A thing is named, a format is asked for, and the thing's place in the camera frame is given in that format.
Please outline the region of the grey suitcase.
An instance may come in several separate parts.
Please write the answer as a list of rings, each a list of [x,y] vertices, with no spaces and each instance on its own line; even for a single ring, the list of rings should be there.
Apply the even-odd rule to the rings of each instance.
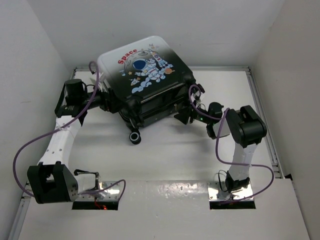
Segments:
[[[141,142],[139,129],[182,109],[196,83],[192,70],[156,35],[101,54],[97,65],[107,110],[121,116],[135,145]]]

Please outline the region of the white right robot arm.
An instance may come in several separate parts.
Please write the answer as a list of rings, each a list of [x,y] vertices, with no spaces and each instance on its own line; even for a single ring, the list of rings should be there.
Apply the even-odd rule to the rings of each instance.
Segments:
[[[179,110],[174,118],[185,125],[195,120],[206,124],[207,135],[213,140],[218,136],[232,136],[234,154],[224,181],[224,192],[231,193],[248,186],[253,153],[267,135],[267,127],[250,105],[240,110],[229,109],[226,114],[223,113],[223,107],[218,102],[210,103],[208,110],[189,106]]]

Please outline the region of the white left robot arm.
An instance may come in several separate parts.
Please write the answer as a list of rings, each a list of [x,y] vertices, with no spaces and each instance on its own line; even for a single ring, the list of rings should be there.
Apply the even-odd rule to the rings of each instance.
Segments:
[[[92,93],[81,79],[64,83],[55,108],[54,133],[37,165],[30,166],[27,177],[38,204],[74,202],[79,196],[92,196],[100,201],[114,200],[115,187],[100,182],[98,172],[69,170],[74,140],[83,126],[84,109]]]

